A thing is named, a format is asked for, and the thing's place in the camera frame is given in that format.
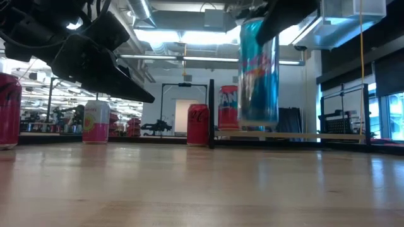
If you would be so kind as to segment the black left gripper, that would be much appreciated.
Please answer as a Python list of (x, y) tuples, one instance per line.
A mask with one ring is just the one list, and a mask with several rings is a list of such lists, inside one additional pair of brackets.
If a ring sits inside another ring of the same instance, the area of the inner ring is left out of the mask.
[[(119, 68), (110, 51), (127, 42), (129, 33), (110, 11), (91, 24), (91, 6), (92, 0), (0, 0), (0, 38), (5, 56), (23, 62), (32, 56), (44, 62), (54, 58), (52, 72), (81, 83), (86, 90), (154, 102), (153, 95)], [(68, 30), (68, 23), (78, 18), (83, 25)], [(71, 35), (84, 29), (87, 37)]]

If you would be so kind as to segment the white and pink can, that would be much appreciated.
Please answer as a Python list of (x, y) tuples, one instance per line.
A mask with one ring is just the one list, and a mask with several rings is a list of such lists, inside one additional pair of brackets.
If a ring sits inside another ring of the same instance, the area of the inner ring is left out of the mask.
[(85, 105), (83, 142), (107, 143), (109, 138), (110, 107), (105, 101), (90, 100)]

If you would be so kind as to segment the teal slim energy drink can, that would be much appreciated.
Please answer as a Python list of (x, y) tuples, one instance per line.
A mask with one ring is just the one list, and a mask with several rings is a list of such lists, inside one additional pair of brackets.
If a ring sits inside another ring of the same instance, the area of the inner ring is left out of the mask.
[(240, 126), (276, 127), (278, 124), (279, 39), (263, 45), (256, 35), (262, 18), (241, 25), (239, 47), (238, 119)]

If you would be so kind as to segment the red Fanta strawberry can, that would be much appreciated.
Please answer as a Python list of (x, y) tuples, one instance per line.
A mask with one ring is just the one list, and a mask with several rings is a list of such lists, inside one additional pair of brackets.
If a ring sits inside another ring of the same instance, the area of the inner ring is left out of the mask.
[(238, 125), (238, 87), (226, 85), (218, 94), (218, 129), (220, 131), (237, 131)]

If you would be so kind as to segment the magenta red soda can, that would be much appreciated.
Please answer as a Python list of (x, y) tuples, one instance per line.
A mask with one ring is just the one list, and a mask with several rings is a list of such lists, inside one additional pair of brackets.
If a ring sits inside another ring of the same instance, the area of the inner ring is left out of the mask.
[(18, 144), (22, 86), (16, 76), (0, 73), (0, 150)]

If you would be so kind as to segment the red Coke Zero can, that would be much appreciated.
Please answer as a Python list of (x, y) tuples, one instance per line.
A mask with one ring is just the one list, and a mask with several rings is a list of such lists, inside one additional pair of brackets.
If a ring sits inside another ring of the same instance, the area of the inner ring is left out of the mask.
[(191, 104), (187, 111), (187, 144), (206, 146), (209, 140), (209, 109), (206, 104)]

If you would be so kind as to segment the wooden shelf board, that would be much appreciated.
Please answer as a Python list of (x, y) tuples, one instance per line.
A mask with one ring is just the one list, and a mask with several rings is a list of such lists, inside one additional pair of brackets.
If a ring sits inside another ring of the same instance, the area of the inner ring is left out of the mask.
[(305, 138), (305, 139), (343, 139), (365, 140), (360, 134), (309, 134), (291, 132), (262, 132), (262, 131), (216, 131), (215, 136), (234, 137), (273, 137), (273, 138)]

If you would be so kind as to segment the bright ceiling strip light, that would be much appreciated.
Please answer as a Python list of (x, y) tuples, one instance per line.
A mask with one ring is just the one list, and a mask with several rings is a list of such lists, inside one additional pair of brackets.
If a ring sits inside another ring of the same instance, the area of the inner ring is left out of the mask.
[(76, 22), (69, 22), (66, 28), (68, 30), (76, 30), (80, 28), (83, 25), (83, 20), (81, 18), (78, 18)]

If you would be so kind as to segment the long ceiling light bar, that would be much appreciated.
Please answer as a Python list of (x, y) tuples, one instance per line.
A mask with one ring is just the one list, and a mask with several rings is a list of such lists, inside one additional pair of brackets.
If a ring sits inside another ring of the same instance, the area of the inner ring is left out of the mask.
[(239, 60), (234, 58), (221, 57), (193, 57), (181, 55), (141, 55), (141, 54), (118, 54), (120, 59), (141, 59), (141, 60), (162, 60), (162, 61), (203, 61), (203, 62), (228, 62), (236, 63)]

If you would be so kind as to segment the bright ceiling light panel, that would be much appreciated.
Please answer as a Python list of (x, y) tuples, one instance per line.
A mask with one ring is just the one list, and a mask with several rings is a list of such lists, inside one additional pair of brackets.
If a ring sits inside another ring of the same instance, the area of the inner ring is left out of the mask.
[(240, 41), (240, 31), (240, 26), (227, 32), (185, 31), (184, 33), (180, 33), (173, 30), (134, 30), (140, 41), (152, 44), (182, 42), (194, 45), (236, 45)]

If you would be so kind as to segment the white doorway panel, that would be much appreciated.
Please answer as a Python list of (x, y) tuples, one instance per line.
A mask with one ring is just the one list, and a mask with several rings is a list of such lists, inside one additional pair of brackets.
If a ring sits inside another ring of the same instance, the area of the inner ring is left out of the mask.
[(177, 99), (175, 101), (174, 132), (187, 132), (187, 113), (190, 105), (197, 104), (197, 100)]

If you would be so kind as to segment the black background panel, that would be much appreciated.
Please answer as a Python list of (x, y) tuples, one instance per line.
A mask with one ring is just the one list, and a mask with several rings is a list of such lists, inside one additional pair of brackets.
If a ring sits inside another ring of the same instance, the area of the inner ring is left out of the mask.
[(276, 129), (278, 132), (301, 133), (302, 119), (300, 108), (279, 108)]

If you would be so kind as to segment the black perforated panel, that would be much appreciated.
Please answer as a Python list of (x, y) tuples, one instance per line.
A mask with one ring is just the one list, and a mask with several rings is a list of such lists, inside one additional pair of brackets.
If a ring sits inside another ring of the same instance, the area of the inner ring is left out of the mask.
[(328, 134), (352, 134), (351, 122), (348, 119), (327, 120), (325, 132)]

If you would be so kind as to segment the round silver air duct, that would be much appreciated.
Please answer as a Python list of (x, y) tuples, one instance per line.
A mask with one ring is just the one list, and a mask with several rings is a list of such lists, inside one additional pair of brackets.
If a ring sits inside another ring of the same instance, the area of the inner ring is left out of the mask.
[(148, 0), (127, 0), (127, 2), (134, 18), (134, 28), (141, 22), (150, 25), (152, 28), (157, 27), (152, 18), (153, 11)]

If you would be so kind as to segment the black shelf divider post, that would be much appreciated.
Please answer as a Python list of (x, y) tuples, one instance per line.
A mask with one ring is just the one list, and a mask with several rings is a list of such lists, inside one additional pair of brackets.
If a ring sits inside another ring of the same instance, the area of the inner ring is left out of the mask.
[(210, 149), (215, 148), (215, 82), (214, 79), (209, 80), (208, 108), (209, 108), (209, 138), (208, 146)]

